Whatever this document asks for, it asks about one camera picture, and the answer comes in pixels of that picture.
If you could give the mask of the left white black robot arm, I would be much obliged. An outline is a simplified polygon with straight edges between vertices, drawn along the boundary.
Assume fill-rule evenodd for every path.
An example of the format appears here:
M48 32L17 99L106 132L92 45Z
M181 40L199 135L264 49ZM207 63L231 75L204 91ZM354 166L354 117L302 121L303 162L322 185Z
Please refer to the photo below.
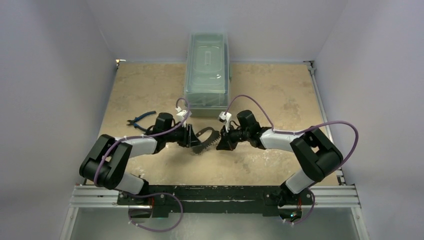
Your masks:
M157 154L168 143L177 143L183 148L202 144L191 124L183 119L176 121L172 114L161 112L144 135L99 136L80 165L79 175L97 187L126 192L132 201L142 205L149 199L149 182L126 171L129 159Z

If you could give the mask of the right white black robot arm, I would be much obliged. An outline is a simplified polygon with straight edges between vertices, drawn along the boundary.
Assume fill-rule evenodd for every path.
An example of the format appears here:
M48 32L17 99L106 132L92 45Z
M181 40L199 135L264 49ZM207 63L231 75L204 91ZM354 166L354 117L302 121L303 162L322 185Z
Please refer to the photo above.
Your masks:
M260 126L250 110L237 114L238 127L231 125L230 113L222 111L218 119L224 123L220 131L218 151L233 151L238 143L248 142L261 150L282 150L295 155L300 170L280 185L278 194L269 198L282 207L297 204L301 192L321 182L342 163L343 155L330 139L318 128L311 127L299 133L276 131Z

